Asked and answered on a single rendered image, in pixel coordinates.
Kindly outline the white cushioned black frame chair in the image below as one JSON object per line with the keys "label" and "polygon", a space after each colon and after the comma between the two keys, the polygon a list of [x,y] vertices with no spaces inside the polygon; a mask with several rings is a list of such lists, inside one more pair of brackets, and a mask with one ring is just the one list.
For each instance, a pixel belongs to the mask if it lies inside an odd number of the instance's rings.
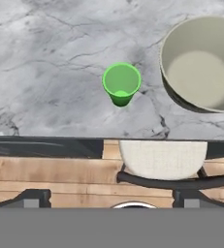
{"label": "white cushioned black frame chair", "polygon": [[224,186],[224,175],[207,176],[203,171],[206,141],[121,140],[119,151],[129,171],[119,171],[117,182],[166,190]]}

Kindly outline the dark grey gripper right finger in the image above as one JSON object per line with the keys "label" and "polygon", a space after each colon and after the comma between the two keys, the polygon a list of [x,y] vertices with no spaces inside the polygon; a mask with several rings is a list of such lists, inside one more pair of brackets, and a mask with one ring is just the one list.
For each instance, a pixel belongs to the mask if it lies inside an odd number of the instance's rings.
{"label": "dark grey gripper right finger", "polygon": [[217,208],[224,202],[207,197],[197,190],[173,190],[173,208]]}

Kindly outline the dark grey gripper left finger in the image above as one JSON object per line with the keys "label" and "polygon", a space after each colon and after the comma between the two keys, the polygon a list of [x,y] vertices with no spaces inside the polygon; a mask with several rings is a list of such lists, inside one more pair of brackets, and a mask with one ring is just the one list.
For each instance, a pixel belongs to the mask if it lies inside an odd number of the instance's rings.
{"label": "dark grey gripper left finger", "polygon": [[0,201],[0,207],[51,208],[50,189],[26,189],[13,199]]}

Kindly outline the beige bowl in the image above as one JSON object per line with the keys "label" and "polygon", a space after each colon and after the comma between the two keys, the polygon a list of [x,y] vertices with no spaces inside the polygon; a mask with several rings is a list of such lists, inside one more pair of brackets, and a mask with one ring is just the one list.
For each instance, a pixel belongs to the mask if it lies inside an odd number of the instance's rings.
{"label": "beige bowl", "polygon": [[176,25],[159,53],[169,96],[196,112],[224,112],[224,17],[200,16]]}

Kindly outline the green plastic cup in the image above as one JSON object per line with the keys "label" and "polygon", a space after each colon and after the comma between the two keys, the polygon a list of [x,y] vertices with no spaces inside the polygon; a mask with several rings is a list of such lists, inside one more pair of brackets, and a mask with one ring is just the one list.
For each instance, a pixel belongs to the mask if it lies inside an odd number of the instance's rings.
{"label": "green plastic cup", "polygon": [[127,106],[141,83],[139,70],[125,62],[110,65],[102,75],[102,85],[117,107]]}

